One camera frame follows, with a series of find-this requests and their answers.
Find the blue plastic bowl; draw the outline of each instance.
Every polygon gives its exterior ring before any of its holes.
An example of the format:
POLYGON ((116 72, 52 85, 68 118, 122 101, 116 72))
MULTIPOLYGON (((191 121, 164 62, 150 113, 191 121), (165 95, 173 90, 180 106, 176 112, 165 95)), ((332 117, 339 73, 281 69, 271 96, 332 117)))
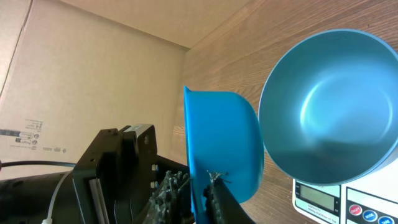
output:
POLYGON ((185 87, 184 109, 192 208, 197 223, 206 223, 202 195, 210 184, 208 172, 227 172, 226 186, 244 202, 260 186, 264 145, 253 108, 236 93, 185 87))
POLYGON ((351 29, 321 32, 290 49, 259 107, 275 164, 302 182, 338 185, 398 157, 397 58, 382 39, 351 29))

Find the cardboard box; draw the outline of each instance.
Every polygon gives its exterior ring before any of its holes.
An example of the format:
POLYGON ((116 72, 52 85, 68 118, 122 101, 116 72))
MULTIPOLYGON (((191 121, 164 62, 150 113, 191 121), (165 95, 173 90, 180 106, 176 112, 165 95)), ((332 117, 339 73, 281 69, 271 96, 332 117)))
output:
MULTIPOLYGON (((0 159, 77 162, 100 129, 135 123, 155 125, 167 157, 186 51, 63 2, 33 0, 0 96, 0 159)), ((10 167, 0 179, 60 170, 10 167)))
POLYGON ((61 1, 190 48, 249 2, 249 0, 61 1))
POLYGON ((30 0, 0 2, 0 93, 29 9, 30 0))

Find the wooden panel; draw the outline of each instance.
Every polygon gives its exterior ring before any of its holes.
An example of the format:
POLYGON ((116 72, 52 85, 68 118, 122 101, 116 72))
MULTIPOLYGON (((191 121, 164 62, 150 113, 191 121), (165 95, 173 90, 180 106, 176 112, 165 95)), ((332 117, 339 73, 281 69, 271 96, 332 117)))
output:
MULTIPOLYGON (((302 39, 333 28, 376 34, 398 49, 398 2, 251 1, 188 51, 182 84, 192 90, 242 94, 257 111, 264 83, 283 54, 302 39)), ((174 122, 173 153, 185 162, 182 93, 174 122)), ((313 223, 292 206, 292 179, 266 155, 257 194, 243 204, 258 223, 313 223)))
POLYGON ((249 0, 62 1, 184 47, 193 47, 249 0))

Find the white kitchen scale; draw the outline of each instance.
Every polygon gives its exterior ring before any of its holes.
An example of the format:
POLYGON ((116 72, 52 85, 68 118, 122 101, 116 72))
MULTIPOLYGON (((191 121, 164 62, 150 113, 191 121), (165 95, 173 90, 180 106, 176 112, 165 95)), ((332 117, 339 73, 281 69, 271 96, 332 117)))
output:
POLYGON ((292 201, 318 223, 398 224, 398 159, 348 184, 320 187, 293 180, 292 201))

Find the black cable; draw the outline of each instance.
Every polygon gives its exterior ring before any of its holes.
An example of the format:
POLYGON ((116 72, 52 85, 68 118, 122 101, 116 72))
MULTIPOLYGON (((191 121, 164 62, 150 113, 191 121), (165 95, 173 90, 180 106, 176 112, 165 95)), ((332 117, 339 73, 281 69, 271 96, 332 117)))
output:
POLYGON ((5 163, 1 163, 0 161, 0 169, 2 167, 23 166, 23 165, 50 165, 50 166, 74 167, 76 164, 71 162, 55 162, 55 161, 17 161, 17 162, 5 162, 5 163))

